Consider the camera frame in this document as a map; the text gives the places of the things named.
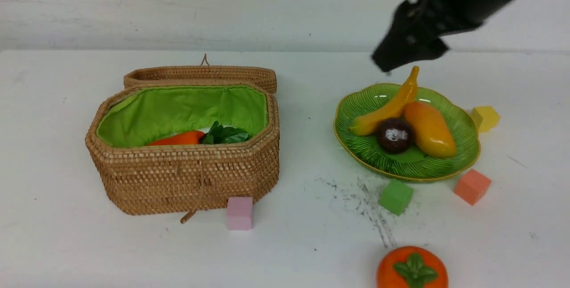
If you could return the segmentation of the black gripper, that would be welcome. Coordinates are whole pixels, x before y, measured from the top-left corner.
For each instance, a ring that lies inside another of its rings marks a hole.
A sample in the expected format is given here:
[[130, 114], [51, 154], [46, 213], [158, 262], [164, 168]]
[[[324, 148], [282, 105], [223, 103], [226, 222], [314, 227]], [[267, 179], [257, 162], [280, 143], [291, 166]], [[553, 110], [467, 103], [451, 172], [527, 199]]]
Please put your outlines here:
[[416, 61], [442, 57], [450, 49], [443, 36], [474, 31], [483, 22], [468, 20], [447, 0], [404, 0], [371, 59], [383, 73]]

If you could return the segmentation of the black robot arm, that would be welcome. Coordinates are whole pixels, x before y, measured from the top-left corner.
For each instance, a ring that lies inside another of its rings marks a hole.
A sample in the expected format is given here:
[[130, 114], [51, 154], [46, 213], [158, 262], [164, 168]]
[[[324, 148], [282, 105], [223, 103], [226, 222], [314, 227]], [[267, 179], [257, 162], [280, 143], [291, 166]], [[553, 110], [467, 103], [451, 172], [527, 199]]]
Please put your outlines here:
[[416, 61], [442, 57], [447, 35], [480, 28], [513, 0], [404, 0], [397, 6], [390, 29], [373, 51], [372, 61], [383, 73]]

